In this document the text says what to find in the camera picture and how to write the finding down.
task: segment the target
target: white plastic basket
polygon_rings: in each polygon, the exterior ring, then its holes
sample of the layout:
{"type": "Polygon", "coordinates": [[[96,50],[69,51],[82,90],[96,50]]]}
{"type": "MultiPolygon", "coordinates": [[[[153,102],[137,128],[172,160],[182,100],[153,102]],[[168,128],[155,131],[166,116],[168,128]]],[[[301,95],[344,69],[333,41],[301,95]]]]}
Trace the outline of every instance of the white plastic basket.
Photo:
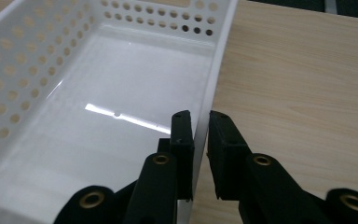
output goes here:
{"type": "Polygon", "coordinates": [[[186,109],[196,183],[236,4],[17,0],[0,13],[0,223],[52,223],[78,190],[130,184],[186,109]]]}

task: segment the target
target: basket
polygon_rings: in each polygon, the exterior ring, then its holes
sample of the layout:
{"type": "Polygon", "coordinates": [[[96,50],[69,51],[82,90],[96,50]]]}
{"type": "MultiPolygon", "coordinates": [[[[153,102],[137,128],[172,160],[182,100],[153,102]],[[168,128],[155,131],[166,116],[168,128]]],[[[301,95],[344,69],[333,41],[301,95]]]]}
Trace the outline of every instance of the basket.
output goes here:
{"type": "MultiPolygon", "coordinates": [[[[79,189],[127,186],[181,110],[196,183],[236,4],[17,0],[2,11],[0,223],[52,223],[79,189]]],[[[179,223],[190,208],[179,203],[179,223]]]]}

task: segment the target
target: wooden table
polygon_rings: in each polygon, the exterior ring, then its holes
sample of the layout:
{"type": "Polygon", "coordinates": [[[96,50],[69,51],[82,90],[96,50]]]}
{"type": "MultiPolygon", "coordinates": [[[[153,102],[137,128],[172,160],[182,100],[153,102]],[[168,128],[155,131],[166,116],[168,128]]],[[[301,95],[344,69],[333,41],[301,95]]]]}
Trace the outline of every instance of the wooden table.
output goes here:
{"type": "MultiPolygon", "coordinates": [[[[213,110],[303,189],[358,190],[358,19],[240,0],[213,110]]],[[[241,223],[237,207],[216,200],[205,157],[190,223],[241,223]]]]}

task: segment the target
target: wood grain surface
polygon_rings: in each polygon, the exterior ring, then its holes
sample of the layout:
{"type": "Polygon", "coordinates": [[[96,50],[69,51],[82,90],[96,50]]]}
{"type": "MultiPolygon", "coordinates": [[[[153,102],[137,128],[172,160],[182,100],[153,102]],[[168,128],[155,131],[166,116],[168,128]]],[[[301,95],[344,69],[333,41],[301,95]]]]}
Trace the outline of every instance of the wood grain surface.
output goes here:
{"type": "MultiPolygon", "coordinates": [[[[358,190],[358,19],[240,0],[213,110],[303,189],[358,190]]],[[[204,157],[190,223],[241,223],[237,207],[204,157]]]]}

